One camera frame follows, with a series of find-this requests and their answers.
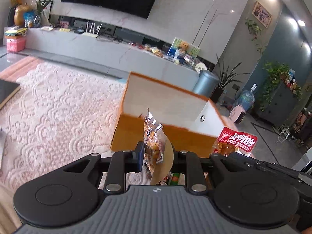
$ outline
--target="red label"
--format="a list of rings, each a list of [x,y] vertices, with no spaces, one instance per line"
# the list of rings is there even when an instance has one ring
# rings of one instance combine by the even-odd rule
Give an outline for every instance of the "red label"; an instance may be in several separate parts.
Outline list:
[[[248,153],[252,151],[257,139],[257,136],[245,132],[237,132],[227,127],[223,128],[218,137],[219,142],[235,145]]]

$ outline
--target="pink storage box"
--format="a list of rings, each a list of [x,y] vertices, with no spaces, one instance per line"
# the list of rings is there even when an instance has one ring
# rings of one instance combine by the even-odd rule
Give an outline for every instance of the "pink storage box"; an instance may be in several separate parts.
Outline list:
[[[7,51],[8,52],[19,52],[25,48],[26,37],[22,37],[16,40],[7,39]]]

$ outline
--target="open box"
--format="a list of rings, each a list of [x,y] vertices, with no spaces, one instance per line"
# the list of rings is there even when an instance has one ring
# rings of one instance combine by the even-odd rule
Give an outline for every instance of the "open box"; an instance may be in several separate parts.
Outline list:
[[[143,140],[147,109],[163,125],[163,131],[175,150],[195,152],[208,158],[212,146],[225,126],[214,103],[204,96],[131,72],[119,107],[119,115],[110,148],[133,150]]]

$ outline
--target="gray ribbed panel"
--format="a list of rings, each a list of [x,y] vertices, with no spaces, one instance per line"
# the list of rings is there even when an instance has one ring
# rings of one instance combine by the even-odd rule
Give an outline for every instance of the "gray ribbed panel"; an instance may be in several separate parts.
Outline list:
[[[288,225],[274,230],[250,230],[221,217],[206,197],[193,196],[183,187],[131,186],[122,195],[108,196],[90,218],[62,229],[24,225],[17,234],[294,234]]]

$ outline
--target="power outlet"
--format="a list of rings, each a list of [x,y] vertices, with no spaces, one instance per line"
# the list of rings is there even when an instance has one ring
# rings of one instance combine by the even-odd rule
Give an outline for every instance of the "power outlet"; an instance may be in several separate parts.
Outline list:
[[[236,91],[238,91],[240,89],[240,87],[237,84],[233,84],[232,88]]]

